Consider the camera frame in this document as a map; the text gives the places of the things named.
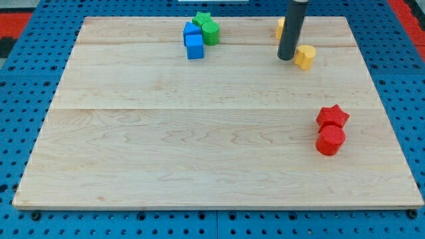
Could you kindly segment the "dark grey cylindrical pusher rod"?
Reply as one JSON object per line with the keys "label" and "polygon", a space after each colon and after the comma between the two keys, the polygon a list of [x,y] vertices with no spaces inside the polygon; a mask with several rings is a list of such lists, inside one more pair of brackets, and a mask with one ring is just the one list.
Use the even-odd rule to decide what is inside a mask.
{"label": "dark grey cylindrical pusher rod", "polygon": [[289,1],[277,52],[279,59],[291,60],[294,57],[308,5],[309,0]]}

